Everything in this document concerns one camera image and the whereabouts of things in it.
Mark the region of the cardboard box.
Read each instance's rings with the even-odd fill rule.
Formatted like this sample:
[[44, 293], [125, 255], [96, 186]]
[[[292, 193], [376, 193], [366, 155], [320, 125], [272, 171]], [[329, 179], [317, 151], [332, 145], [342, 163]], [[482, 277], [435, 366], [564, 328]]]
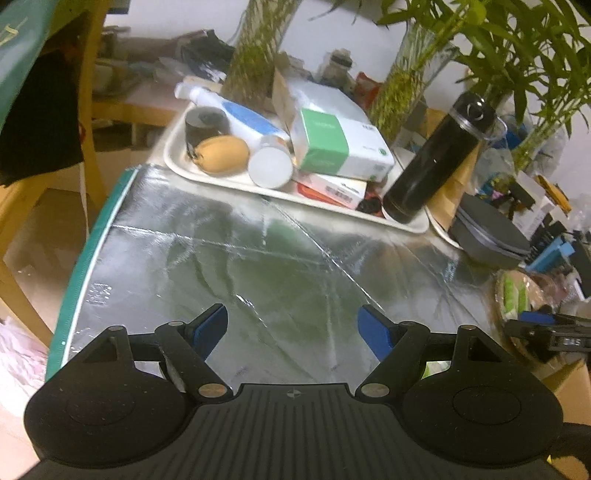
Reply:
[[583, 360], [542, 380], [558, 399], [566, 423], [591, 425], [590, 373]]

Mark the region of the woven basket with packets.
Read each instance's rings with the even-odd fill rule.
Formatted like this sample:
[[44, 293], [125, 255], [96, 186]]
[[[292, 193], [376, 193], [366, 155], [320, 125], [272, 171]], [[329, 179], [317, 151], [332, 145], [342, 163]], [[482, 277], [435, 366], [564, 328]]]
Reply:
[[549, 362], [542, 363], [531, 357], [519, 340], [508, 338], [503, 331], [508, 320], [517, 320], [519, 314], [524, 311], [554, 314], [553, 307], [549, 304], [542, 288], [533, 278], [521, 270], [501, 271], [497, 275], [494, 298], [497, 310], [496, 326], [501, 332], [503, 340], [525, 363], [534, 369], [546, 366], [551, 371], [557, 371], [568, 363], [565, 353], [559, 353]]

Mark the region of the dark grey zip case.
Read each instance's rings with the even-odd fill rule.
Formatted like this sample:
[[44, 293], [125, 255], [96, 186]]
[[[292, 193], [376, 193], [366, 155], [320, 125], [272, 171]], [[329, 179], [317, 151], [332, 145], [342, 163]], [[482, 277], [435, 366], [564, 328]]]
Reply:
[[474, 261], [513, 269], [530, 251], [529, 240], [501, 212], [484, 200], [464, 194], [448, 230]]

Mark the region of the silver foil insulated mat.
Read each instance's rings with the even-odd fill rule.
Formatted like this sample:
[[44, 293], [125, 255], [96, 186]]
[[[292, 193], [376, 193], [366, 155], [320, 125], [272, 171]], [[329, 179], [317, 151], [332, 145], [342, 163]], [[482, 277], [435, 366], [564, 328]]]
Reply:
[[366, 304], [435, 332], [499, 332], [492, 270], [431, 232], [394, 228], [144, 165], [125, 171], [67, 287], [47, 370], [110, 325], [149, 333], [215, 303], [228, 332], [209, 365], [243, 383], [346, 383], [377, 363], [359, 335]]

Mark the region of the pink white barcode box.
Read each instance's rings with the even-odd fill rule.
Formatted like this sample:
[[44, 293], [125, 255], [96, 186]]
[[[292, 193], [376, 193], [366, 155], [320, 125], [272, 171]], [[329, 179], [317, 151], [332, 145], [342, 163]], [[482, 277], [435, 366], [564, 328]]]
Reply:
[[297, 192], [304, 197], [356, 210], [365, 199], [367, 182], [344, 177], [294, 171]]

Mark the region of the white plastic tray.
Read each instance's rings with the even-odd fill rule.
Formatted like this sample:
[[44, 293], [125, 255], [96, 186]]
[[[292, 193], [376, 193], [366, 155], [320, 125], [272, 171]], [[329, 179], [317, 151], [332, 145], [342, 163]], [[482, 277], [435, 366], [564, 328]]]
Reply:
[[[187, 180], [307, 205], [413, 234], [424, 234], [429, 230], [430, 222], [424, 210], [408, 224], [386, 218], [381, 212], [360, 211], [362, 190], [367, 186], [362, 181], [298, 173], [294, 164], [287, 161], [287, 148], [276, 132], [263, 136], [239, 125], [238, 133], [249, 145], [249, 166], [235, 172], [209, 174], [195, 165], [186, 153], [185, 116], [181, 113], [171, 124], [164, 140], [163, 162], [172, 172]], [[298, 181], [308, 178], [312, 180], [308, 186], [311, 194], [305, 196], [301, 193], [305, 186]]]

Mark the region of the tan oval pouch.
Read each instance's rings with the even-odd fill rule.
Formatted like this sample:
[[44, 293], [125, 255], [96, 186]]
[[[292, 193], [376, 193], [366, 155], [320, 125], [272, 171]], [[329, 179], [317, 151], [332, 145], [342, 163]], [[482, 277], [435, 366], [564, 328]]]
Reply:
[[249, 146], [241, 138], [221, 135], [201, 141], [193, 150], [192, 162], [206, 174], [242, 172], [249, 162]]

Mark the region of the white lidded jar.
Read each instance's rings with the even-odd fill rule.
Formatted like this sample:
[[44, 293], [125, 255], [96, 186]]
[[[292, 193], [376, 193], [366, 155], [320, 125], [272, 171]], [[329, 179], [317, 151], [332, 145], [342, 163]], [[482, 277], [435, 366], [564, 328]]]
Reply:
[[286, 186], [294, 173], [287, 142], [274, 135], [263, 136], [256, 152], [250, 155], [247, 173], [256, 186], [267, 189]]

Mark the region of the green white tissue box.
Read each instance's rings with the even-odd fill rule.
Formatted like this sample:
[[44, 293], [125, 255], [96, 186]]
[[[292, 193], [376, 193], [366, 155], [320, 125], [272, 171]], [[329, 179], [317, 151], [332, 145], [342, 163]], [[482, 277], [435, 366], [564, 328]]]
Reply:
[[373, 125], [329, 113], [301, 109], [290, 127], [298, 170], [382, 182], [394, 156]]

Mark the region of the black cylindrical container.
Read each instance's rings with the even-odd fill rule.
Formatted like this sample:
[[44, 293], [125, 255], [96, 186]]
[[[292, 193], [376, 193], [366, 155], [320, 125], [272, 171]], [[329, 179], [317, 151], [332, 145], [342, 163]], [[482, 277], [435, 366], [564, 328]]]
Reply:
[[228, 116], [219, 108], [198, 106], [187, 111], [184, 117], [185, 145], [187, 154], [204, 140], [214, 136], [228, 135]]

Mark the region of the black thermos bottle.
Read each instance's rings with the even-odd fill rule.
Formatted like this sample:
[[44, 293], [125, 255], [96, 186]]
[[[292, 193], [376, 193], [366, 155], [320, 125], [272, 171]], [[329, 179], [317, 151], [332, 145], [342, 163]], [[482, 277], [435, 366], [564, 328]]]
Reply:
[[492, 132], [496, 109], [466, 91], [384, 194], [383, 211], [407, 224], [430, 201], [469, 154]]

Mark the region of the white blue tube bottle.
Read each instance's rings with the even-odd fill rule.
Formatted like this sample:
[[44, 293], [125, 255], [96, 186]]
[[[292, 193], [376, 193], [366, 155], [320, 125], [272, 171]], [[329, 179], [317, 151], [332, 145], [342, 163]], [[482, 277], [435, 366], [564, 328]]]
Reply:
[[221, 109], [228, 117], [229, 133], [245, 140], [250, 148], [256, 148], [263, 136], [276, 136], [284, 142], [290, 142], [287, 132], [273, 125], [266, 117], [205, 87], [180, 82], [174, 88], [174, 96], [180, 100], [190, 100], [197, 106]]

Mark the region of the glass vase bamboo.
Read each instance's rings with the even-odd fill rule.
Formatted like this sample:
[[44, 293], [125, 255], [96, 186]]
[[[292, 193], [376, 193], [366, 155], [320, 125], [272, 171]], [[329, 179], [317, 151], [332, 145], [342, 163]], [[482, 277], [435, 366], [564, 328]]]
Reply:
[[541, 58], [555, 55], [561, 64], [575, 66], [576, 54], [590, 51], [588, 1], [473, 1], [486, 9], [461, 33], [471, 50], [460, 62], [477, 89], [492, 101], [511, 97], [519, 118], [540, 106], [536, 76]]
[[396, 59], [370, 103], [368, 117], [391, 145], [439, 73], [459, 55], [457, 24], [467, 12], [448, 1], [407, 1], [394, 8], [384, 1], [380, 26], [406, 25]]
[[262, 113], [274, 75], [274, 57], [301, 1], [249, 1], [221, 95]]
[[558, 56], [541, 58], [543, 72], [536, 76], [535, 86], [543, 87], [535, 95], [540, 102], [534, 113], [536, 120], [526, 139], [512, 151], [514, 169], [526, 170], [535, 160], [541, 147], [561, 127], [567, 135], [572, 134], [572, 118], [580, 114], [589, 128], [589, 120], [582, 112], [590, 105], [590, 51], [580, 49], [576, 54], [575, 66], [568, 62], [561, 64]]

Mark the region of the wooden chair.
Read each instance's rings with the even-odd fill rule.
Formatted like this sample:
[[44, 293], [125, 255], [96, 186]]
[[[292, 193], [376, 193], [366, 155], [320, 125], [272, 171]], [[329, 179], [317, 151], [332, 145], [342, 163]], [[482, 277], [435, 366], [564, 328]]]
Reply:
[[[81, 195], [100, 211], [106, 201], [106, 190], [98, 168], [92, 135], [92, 87], [104, 20], [110, 3], [87, 1], [88, 15], [82, 28], [82, 47], [77, 74], [78, 126], [83, 162], [80, 166]], [[30, 215], [41, 195], [52, 184], [56, 174], [43, 173], [19, 180], [1, 189], [1, 253], [5, 254], [16, 233]], [[43, 345], [51, 343], [53, 332], [34, 309], [6, 263], [1, 264], [1, 301], [24, 327]]]

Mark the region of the black cloth on chair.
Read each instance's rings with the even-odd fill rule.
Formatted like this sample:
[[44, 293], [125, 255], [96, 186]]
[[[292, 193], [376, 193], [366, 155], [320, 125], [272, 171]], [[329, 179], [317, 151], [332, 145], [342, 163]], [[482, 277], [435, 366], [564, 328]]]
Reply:
[[1, 184], [82, 160], [73, 67], [54, 51], [34, 63], [1, 130]]

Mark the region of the left glass vase bamboo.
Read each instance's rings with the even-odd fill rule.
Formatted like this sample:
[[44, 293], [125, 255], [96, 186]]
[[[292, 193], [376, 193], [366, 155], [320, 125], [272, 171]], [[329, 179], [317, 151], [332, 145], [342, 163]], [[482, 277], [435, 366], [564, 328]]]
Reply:
[[221, 95], [262, 113], [274, 75], [274, 57], [301, 1], [249, 1]]

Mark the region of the green paper shopping bag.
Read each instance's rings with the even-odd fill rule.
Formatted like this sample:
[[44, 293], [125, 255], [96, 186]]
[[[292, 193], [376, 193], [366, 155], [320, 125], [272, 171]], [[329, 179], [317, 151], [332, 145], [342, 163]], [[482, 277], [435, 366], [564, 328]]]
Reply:
[[1, 2], [1, 125], [48, 38], [56, 1]]

